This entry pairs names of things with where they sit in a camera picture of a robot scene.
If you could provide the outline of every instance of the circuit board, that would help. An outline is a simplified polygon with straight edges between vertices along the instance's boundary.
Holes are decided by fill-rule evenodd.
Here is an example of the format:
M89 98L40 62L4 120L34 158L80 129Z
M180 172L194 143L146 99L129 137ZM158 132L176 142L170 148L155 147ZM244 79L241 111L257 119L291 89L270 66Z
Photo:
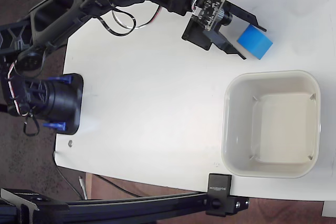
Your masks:
M223 6L224 0L205 0L203 3L197 5L193 15L198 24L204 29L211 30L211 27L216 19L218 11Z

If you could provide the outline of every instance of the blue block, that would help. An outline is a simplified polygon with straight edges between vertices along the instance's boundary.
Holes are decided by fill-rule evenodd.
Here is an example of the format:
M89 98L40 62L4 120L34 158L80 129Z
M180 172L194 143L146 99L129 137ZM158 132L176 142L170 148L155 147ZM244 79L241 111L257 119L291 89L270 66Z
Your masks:
M249 25L246 28L245 32L243 32L241 37L238 39L238 43L259 60L273 44L273 42L270 41L263 32L259 31L253 25Z
M67 129L67 123L61 122L61 123L44 123L44 127L55 129L58 131L65 131Z

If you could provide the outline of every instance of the blue bracket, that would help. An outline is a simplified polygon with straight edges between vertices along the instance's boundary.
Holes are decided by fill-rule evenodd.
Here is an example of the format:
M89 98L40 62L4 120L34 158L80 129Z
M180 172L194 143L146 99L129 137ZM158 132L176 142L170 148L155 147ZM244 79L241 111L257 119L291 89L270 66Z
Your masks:
M48 81L61 81L66 84L71 84L72 82L72 76L66 75L66 76L58 76L58 77L49 77Z
M264 33L259 31L253 25L249 25L246 28L241 37L238 39L238 43L259 60L273 44L273 42L270 41Z
M55 129L58 131L65 131L67 129L67 123L61 122L61 123L44 123L43 127Z

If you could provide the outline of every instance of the white bowl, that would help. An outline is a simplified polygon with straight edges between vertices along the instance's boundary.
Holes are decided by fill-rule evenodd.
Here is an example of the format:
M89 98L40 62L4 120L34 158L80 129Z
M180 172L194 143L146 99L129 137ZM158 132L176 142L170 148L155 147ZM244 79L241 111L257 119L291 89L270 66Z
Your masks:
M226 90L222 159L235 175L298 178L315 165L321 92L304 71L243 74Z

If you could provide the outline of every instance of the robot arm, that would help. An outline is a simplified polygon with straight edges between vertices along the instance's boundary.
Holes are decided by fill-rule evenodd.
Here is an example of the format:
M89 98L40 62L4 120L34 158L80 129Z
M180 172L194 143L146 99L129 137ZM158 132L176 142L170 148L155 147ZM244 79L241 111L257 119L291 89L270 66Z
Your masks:
M61 47L91 18L99 19L116 36L131 33L137 24L131 14L126 13L133 19L133 28L126 34L110 29L100 16L111 10L123 12L118 7L144 1L182 16L193 12L182 38L205 50L215 44L227 54L244 58L219 33L221 25L230 24L232 15L264 30L254 15L225 0L44 0L21 21L0 27L0 80L8 113L44 119L58 133L74 134L79 126L81 76L73 74L40 81L24 77L23 72L41 69L48 54Z

